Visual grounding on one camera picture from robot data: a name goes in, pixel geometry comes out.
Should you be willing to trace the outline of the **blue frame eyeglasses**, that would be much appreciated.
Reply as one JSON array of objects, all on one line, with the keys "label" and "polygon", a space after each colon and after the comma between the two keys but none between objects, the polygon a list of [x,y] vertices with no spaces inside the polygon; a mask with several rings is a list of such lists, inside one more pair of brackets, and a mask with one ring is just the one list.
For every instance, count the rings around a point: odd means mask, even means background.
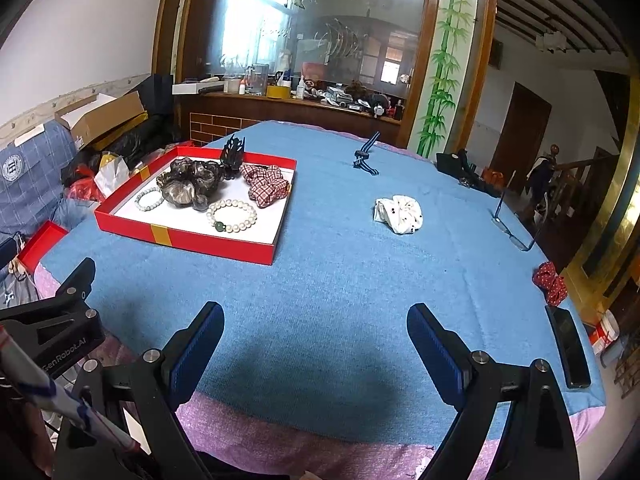
[{"label": "blue frame eyeglasses", "polygon": [[504,202],[504,200],[506,199],[506,192],[509,191],[509,186],[511,185],[515,175],[516,175],[516,171],[513,171],[512,174],[510,175],[508,182],[506,182],[506,185],[503,187],[496,209],[491,215],[491,221],[494,224],[494,226],[498,228],[500,232],[503,232],[503,234],[506,234],[510,242],[516,248],[518,248],[520,252],[530,252],[536,245],[542,230],[546,226],[549,214],[548,214],[548,211],[545,211],[544,215],[538,221],[534,222],[535,231],[530,237],[529,242],[524,242],[524,240],[521,240],[515,234],[515,232],[510,228],[510,224],[506,223],[501,217],[501,211],[503,209],[505,209],[506,211],[509,211],[513,217],[516,217],[516,213],[509,207],[508,204]]}]

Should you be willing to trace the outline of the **red plaid scrunchie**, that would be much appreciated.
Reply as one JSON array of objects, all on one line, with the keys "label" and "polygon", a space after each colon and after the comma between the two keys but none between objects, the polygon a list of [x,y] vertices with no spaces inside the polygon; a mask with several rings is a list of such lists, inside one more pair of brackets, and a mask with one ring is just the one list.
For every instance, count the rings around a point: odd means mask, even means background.
[{"label": "red plaid scrunchie", "polygon": [[290,195],[291,183],[278,166],[243,164],[240,173],[248,185],[248,198],[260,209]]}]

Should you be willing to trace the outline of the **grey organza scrunchie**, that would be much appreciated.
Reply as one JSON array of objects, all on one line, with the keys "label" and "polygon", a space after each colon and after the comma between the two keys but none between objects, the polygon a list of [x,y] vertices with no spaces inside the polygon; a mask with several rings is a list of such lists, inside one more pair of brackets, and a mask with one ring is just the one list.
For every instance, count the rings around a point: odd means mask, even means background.
[{"label": "grey organza scrunchie", "polygon": [[206,211],[217,193],[222,180],[218,162],[194,160],[189,157],[174,159],[169,169],[156,177],[160,194],[176,208]]}]

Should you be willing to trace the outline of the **white red plastic bucket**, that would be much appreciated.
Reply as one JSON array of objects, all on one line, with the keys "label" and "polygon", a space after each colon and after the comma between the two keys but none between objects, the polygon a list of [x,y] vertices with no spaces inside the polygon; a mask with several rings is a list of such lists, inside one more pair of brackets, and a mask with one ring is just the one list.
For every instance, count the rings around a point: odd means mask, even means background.
[{"label": "white red plastic bucket", "polygon": [[607,310],[593,332],[589,335],[592,350],[596,356],[601,354],[620,336],[620,326],[614,314]]}]

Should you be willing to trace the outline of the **cardboard box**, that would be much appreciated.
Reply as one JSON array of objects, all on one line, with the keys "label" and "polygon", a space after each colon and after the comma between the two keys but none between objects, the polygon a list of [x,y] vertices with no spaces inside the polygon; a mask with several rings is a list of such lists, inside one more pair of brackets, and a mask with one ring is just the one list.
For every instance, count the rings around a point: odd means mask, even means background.
[{"label": "cardboard box", "polygon": [[54,114],[54,120],[65,127],[78,151],[104,134],[144,113],[137,91],[113,98],[103,93],[88,96]]}]

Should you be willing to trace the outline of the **red polka dot scrunchie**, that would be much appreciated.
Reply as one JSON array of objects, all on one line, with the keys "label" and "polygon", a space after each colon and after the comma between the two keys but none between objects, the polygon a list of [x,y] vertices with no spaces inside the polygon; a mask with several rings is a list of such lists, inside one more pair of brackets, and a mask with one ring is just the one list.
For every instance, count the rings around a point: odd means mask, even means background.
[{"label": "red polka dot scrunchie", "polygon": [[532,281],[542,291],[550,307],[559,307],[568,295],[564,278],[556,272],[555,265],[551,261],[538,266]]}]

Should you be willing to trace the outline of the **black smartphone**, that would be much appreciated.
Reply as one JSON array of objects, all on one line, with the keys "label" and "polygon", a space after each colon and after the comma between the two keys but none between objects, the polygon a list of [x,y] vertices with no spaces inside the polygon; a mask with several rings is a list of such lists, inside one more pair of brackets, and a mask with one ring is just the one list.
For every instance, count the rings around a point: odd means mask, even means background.
[{"label": "black smartphone", "polygon": [[573,317],[570,312],[560,307],[547,306],[546,312],[558,346],[567,387],[590,387],[589,367]]}]

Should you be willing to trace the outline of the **white dotted scrunchie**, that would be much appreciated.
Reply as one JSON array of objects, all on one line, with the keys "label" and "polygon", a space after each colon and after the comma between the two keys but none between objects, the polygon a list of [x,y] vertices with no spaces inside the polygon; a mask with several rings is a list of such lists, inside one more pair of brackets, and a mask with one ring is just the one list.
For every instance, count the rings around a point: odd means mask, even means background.
[{"label": "white dotted scrunchie", "polygon": [[373,220],[386,224],[397,235],[413,234],[423,226],[421,206],[414,198],[405,195],[377,198],[373,206]]}]

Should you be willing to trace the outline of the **blue table cloth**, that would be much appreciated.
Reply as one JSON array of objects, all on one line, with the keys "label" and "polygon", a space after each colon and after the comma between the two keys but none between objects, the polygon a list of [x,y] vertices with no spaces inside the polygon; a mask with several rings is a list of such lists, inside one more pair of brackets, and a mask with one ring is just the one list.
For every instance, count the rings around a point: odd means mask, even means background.
[{"label": "blue table cloth", "polygon": [[[430,162],[281,124],[247,129],[247,147],[296,161],[288,211],[269,266],[153,245],[81,222],[43,258],[65,278],[96,263],[89,304],[134,353],[164,344],[209,301],[224,334],[198,385],[210,405],[358,443],[439,445],[454,409],[442,402],[407,333],[414,304],[500,363],[563,367],[532,276],[491,221],[498,200]],[[405,195],[423,226],[397,235],[373,220],[377,198]]]}]

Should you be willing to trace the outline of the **red gift box tray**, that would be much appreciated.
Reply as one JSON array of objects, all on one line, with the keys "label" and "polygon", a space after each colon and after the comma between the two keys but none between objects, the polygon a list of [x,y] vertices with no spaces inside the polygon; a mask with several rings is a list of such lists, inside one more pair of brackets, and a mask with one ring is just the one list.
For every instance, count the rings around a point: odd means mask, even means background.
[{"label": "red gift box tray", "polygon": [[273,263],[296,161],[231,148],[177,146],[115,190],[98,227],[152,244]]}]

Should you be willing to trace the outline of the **red box lid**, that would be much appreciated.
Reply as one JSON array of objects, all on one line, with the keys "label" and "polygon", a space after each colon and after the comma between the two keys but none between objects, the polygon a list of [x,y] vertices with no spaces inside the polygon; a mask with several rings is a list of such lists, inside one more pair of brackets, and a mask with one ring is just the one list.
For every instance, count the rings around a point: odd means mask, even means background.
[{"label": "red box lid", "polygon": [[47,220],[21,249],[17,260],[29,274],[34,274],[42,258],[67,234],[65,228]]}]

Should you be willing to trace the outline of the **black cloth bundle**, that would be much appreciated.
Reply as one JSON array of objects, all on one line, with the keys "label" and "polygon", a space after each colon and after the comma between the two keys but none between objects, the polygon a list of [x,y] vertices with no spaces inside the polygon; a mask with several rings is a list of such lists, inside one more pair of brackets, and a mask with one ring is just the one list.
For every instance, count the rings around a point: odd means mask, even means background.
[{"label": "black cloth bundle", "polygon": [[501,195],[498,188],[485,182],[471,167],[465,148],[454,153],[437,153],[436,168],[442,174],[455,178],[459,184],[468,188],[474,188],[495,198]]}]

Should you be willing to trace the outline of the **brown beaded hair claw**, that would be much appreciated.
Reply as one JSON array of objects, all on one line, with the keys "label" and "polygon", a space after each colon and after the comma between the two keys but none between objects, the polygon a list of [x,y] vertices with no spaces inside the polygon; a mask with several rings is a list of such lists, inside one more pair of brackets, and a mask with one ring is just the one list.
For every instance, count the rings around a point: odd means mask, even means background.
[{"label": "brown beaded hair claw", "polygon": [[240,140],[234,134],[224,144],[220,154],[219,165],[222,176],[226,180],[235,179],[240,173],[240,168],[244,162],[245,140]]}]

